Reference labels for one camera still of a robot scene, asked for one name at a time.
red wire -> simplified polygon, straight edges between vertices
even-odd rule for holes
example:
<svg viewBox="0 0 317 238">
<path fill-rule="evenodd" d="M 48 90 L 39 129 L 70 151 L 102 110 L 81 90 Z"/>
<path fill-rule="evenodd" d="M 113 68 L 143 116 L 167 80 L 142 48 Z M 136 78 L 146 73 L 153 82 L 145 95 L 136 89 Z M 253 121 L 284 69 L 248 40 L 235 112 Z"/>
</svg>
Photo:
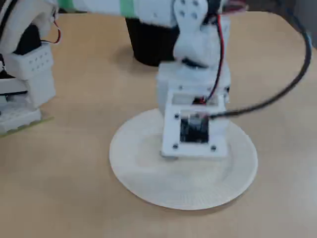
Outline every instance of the red wire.
<svg viewBox="0 0 317 238">
<path fill-rule="evenodd" d="M 56 21 L 54 21 L 54 25 L 57 27 L 57 30 L 58 30 L 58 38 L 55 42 L 51 42 L 51 41 L 42 41 L 42 42 L 47 42 L 47 43 L 51 43 L 51 44 L 58 44 L 61 40 L 61 29 L 59 28 L 58 24 L 56 23 Z"/>
<path fill-rule="evenodd" d="M 207 99 L 205 100 L 205 103 L 207 103 L 213 97 L 213 95 L 218 87 L 218 84 L 220 81 L 220 76 L 221 76 L 221 71 L 222 71 L 222 65 L 223 65 L 223 61 L 224 61 L 224 38 L 223 38 L 223 32 L 222 32 L 222 27 L 221 27 L 220 14 L 217 15 L 216 24 L 217 24 L 217 30 L 218 30 L 219 40 L 220 40 L 220 61 L 219 61 L 219 68 L 218 68 L 216 81 L 214 83 L 213 89 L 212 89 L 209 97 L 207 97 Z"/>
</svg>

black cable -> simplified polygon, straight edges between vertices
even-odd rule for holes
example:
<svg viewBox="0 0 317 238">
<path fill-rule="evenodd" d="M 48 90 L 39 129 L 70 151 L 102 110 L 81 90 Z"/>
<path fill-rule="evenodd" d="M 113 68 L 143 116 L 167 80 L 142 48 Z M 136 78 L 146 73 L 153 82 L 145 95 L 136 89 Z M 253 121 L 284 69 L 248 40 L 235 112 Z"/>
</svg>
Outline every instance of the black cable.
<svg viewBox="0 0 317 238">
<path fill-rule="evenodd" d="M 277 1 L 277 3 L 279 4 L 280 7 L 282 7 L 282 4 L 279 1 Z M 209 116 L 210 119 L 239 117 L 239 116 L 242 116 L 244 114 L 248 114 L 248 113 L 262 110 L 262 109 L 274 104 L 275 102 L 277 102 L 278 100 L 283 98 L 285 95 L 287 95 L 303 79 L 303 77 L 307 73 L 307 70 L 308 70 L 308 68 L 311 64 L 311 60 L 312 60 L 311 39 L 310 39 L 309 35 L 307 34 L 305 27 L 298 19 L 298 17 L 295 16 L 294 13 L 288 8 L 286 8 L 286 12 L 289 15 L 289 17 L 294 21 L 294 24 L 298 28 L 299 32 L 301 33 L 301 35 L 305 41 L 305 45 L 306 45 L 305 61 L 304 61 L 304 64 L 303 64 L 300 72 L 298 73 L 298 75 L 285 89 L 283 89 L 281 92 L 279 92 L 275 96 L 269 98 L 268 100 L 266 100 L 262 103 L 255 104 L 255 105 L 250 106 L 250 107 L 243 108 L 243 109 L 226 111 L 226 112 L 222 112 L 219 114 L 211 115 L 211 116 Z"/>
</svg>

white mount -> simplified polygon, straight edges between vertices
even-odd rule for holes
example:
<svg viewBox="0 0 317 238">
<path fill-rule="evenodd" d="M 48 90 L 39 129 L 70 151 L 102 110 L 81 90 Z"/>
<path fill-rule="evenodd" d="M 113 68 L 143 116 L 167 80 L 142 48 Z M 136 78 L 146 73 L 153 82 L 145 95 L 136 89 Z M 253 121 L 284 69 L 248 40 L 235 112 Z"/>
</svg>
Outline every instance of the white mount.
<svg viewBox="0 0 317 238">
<path fill-rule="evenodd" d="M 0 134 L 41 120 L 39 106 L 55 96 L 53 56 L 48 43 L 20 56 L 3 55 L 5 70 L 14 78 L 0 79 Z"/>
</svg>

tabletop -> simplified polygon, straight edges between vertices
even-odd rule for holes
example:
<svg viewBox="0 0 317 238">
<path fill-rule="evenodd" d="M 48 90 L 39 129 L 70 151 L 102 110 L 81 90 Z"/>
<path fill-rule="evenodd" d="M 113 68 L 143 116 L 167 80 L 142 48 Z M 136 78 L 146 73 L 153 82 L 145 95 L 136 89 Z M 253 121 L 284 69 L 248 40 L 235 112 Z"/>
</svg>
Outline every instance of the tabletop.
<svg viewBox="0 0 317 238">
<path fill-rule="evenodd" d="M 270 108 L 234 119 L 250 135 L 259 171 L 248 191 L 215 209 L 157 207 L 128 192 L 108 161 L 116 130 L 157 107 L 157 68 L 133 59 L 125 21 L 63 15 L 53 46 L 54 120 L 0 139 L 0 231 L 6 238 L 316 237 L 317 61 Z M 52 39 L 56 32 L 52 30 Z M 279 16 L 232 17 L 229 108 L 266 99 L 302 65 L 304 43 Z"/>
</svg>

screw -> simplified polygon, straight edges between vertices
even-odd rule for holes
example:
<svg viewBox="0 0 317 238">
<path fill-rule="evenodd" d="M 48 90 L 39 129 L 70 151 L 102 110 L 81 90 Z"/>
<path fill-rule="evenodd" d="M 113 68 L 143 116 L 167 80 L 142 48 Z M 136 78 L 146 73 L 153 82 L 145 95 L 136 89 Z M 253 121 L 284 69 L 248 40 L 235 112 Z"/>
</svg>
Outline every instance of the screw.
<svg viewBox="0 0 317 238">
<path fill-rule="evenodd" d="M 197 19 L 197 14 L 196 13 L 192 13 L 192 17 L 196 20 Z"/>
</svg>

